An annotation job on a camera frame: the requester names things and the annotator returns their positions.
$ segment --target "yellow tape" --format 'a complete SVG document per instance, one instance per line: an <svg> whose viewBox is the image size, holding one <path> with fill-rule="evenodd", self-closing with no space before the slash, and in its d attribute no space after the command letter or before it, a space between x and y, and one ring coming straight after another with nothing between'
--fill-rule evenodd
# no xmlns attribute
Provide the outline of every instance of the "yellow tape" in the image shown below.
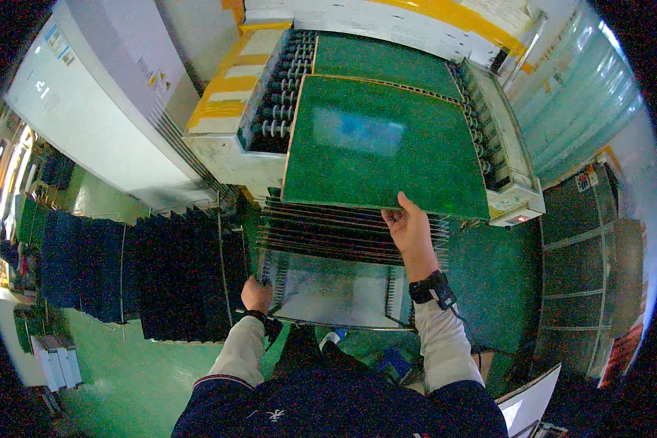
<svg viewBox="0 0 657 438"><path fill-rule="evenodd" d="M202 100L197 104L188 121L187 129L197 126L202 118L240 117L246 108L246 102L240 100Z"/></svg>
<svg viewBox="0 0 657 438"><path fill-rule="evenodd" d="M464 31L473 31L480 37L496 44L499 48L508 48L509 56L522 54L526 47L509 33L485 19L479 13L453 0L369 0L397 8L413 11L430 18L435 18Z"/></svg>
<svg viewBox="0 0 657 438"><path fill-rule="evenodd" d="M291 21L244 24L242 26L239 26L239 32L241 35L245 35L247 32L255 31L255 30L268 30L268 29L288 30L290 27L292 27Z"/></svg>
<svg viewBox="0 0 657 438"><path fill-rule="evenodd" d="M270 55L239 55L234 61L234 65L265 65L268 63Z"/></svg>
<svg viewBox="0 0 657 438"><path fill-rule="evenodd" d="M233 76L231 78L214 78L204 90L202 99L209 99L215 92L253 91L258 82L257 76Z"/></svg>

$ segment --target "white machine housing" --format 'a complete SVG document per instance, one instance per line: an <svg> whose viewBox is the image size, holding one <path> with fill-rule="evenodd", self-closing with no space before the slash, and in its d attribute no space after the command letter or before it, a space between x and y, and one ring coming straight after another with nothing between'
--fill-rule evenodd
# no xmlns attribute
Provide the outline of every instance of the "white machine housing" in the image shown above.
<svg viewBox="0 0 657 438"><path fill-rule="evenodd" d="M201 181L209 171L181 139L199 94L149 0L58 1L5 100L70 159L155 210L216 203Z"/></svg>

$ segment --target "white machine panel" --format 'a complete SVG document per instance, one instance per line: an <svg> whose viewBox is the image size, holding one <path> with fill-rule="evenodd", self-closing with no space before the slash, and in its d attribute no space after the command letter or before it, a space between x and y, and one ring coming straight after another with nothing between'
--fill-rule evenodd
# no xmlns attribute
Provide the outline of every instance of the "white machine panel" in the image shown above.
<svg viewBox="0 0 657 438"><path fill-rule="evenodd" d="M499 48L471 31L365 0L246 0L246 19L294 20L296 29L328 30L384 39L460 62L489 67Z"/></svg>
<svg viewBox="0 0 657 438"><path fill-rule="evenodd" d="M5 100L52 145L114 187L132 192L189 181L102 90L55 22L47 21Z"/></svg>

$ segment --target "green epoxy floor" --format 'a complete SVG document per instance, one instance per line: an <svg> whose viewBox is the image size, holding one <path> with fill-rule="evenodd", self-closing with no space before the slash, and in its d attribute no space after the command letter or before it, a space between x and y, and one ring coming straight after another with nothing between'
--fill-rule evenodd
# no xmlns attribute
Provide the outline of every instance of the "green epoxy floor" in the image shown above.
<svg viewBox="0 0 657 438"><path fill-rule="evenodd" d="M112 196L113 191L96 177L84 174L81 186L73 192L88 194L80 196L83 210L116 212L127 221L148 215L148 209L122 193ZM247 210L243 216L252 243L260 212ZM515 352L533 318L535 295L539 293L536 222L524 223L513 231L481 226L463 233L451 223L450 239L447 275L460 312L474 330L469 337L478 345ZM254 263L257 253L251 245ZM190 397L193 382L209 371L221 345L147 341L139 321L126 326L124 342L122 328L116 324L108 324L115 329L112 331L78 311L68 309L65 314L84 379L84 385L64 394L69 416L93 437L168 437ZM261 361L261 373L266 378L280 357L288 332L286 325ZM316 330L317 338L325 333L326 328ZM344 351L372 366L389 346L398 346L407 359L418 357L418 338L408 332L351 331L341 344ZM508 390L502 377L511 363L510 358L495 355L488 380L488 390L495 397Z"/></svg>

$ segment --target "plastic curtain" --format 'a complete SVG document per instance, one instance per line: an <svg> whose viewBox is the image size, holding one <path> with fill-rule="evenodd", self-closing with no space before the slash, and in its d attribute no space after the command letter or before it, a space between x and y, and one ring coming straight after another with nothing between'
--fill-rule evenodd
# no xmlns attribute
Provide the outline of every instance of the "plastic curtain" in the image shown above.
<svg viewBox="0 0 657 438"><path fill-rule="evenodd" d="M630 68L603 28L580 4L512 102L544 187L587 162L642 105Z"/></svg>

